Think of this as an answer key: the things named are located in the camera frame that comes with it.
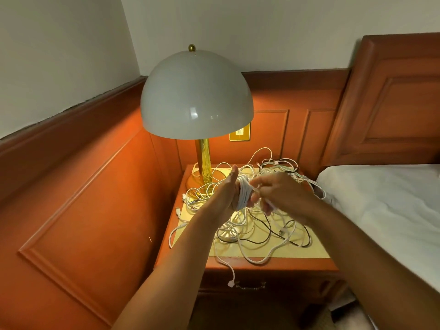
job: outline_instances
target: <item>person's left arm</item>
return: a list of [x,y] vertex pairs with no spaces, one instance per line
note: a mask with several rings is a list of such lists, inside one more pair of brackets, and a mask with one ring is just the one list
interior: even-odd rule
[[113,330],[186,329],[212,239],[234,212],[239,191],[237,176],[234,166],[213,197],[190,220],[168,257],[125,306]]

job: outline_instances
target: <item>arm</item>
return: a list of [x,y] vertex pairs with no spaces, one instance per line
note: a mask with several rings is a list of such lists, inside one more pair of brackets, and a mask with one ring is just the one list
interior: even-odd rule
[[145,280],[113,330],[186,329],[217,228],[234,212],[237,166]]
[[347,217],[285,173],[263,175],[251,184],[263,186],[249,205],[261,196],[263,210],[270,212],[267,198],[313,229],[379,329],[440,329],[440,294]]

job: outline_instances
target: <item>headboard panel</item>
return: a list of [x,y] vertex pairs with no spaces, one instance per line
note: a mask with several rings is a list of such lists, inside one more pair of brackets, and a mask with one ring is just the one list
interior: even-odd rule
[[440,160],[440,33],[365,36],[322,163]]

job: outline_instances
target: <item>brass lamp stem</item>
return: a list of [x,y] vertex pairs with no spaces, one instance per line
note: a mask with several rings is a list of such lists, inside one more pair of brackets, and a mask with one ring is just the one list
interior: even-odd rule
[[205,185],[212,182],[211,177],[211,156],[209,155],[209,140],[195,140],[197,151],[198,171],[200,172],[200,183]]

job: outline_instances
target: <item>light switch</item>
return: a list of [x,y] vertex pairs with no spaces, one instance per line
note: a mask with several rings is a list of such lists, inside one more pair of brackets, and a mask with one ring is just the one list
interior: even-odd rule
[[229,133],[229,141],[249,141],[250,140],[250,123],[239,130]]

